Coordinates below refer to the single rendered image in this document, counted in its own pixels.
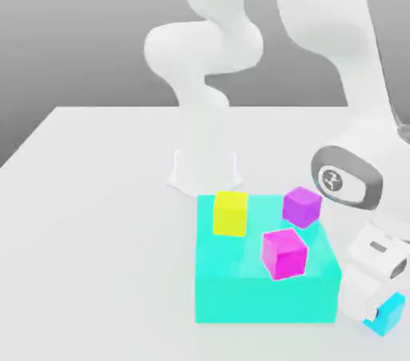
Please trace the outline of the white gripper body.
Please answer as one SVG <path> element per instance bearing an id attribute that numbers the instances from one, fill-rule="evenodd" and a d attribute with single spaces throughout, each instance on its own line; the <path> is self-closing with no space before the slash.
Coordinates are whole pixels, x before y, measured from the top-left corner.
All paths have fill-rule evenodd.
<path id="1" fill-rule="evenodd" d="M 382 283 L 357 266 L 346 266 L 340 281 L 339 308 L 350 318 L 363 322 L 377 316 L 377 295 Z"/>

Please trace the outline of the small blue cube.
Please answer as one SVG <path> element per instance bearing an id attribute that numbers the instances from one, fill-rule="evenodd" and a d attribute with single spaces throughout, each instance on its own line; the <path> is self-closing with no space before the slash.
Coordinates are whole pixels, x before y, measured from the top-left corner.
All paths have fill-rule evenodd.
<path id="1" fill-rule="evenodd" d="M 396 292 L 377 308 L 375 319 L 373 321 L 365 319 L 363 325 L 384 337 L 400 321 L 405 303 L 405 296 Z"/>

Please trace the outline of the small magenta cube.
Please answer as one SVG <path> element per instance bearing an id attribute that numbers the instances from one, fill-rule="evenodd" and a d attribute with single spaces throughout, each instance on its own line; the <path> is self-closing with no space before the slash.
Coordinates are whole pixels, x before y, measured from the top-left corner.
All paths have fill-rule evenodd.
<path id="1" fill-rule="evenodd" d="M 261 260 L 274 281 L 305 273 L 308 245 L 292 228 L 263 233 Z"/>

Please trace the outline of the small purple cube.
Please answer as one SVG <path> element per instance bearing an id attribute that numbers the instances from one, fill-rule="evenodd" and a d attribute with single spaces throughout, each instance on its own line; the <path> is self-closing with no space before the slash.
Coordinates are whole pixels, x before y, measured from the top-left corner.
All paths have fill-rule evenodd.
<path id="1" fill-rule="evenodd" d="M 298 228 L 311 226 L 319 217 L 322 196 L 305 187 L 297 187 L 283 198 L 283 219 Z"/>

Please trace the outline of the small yellow cube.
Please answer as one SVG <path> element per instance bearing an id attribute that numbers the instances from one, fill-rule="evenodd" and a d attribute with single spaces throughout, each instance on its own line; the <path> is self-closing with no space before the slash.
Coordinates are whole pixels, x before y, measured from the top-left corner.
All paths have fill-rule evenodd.
<path id="1" fill-rule="evenodd" d="M 218 191 L 213 205 L 213 234 L 244 237 L 247 229 L 248 193 Z"/>

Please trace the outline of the large turquoise box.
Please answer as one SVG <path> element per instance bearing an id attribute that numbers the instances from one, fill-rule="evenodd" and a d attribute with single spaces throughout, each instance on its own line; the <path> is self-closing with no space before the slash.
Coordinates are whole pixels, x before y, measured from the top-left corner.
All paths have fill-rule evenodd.
<path id="1" fill-rule="evenodd" d="M 304 274 L 275 281 L 261 260 L 263 234 L 287 229 L 283 196 L 250 195 L 247 233 L 212 231 L 214 196 L 196 204 L 195 320 L 198 323 L 332 323 L 341 269 L 321 221 L 297 233 L 308 246 Z"/>

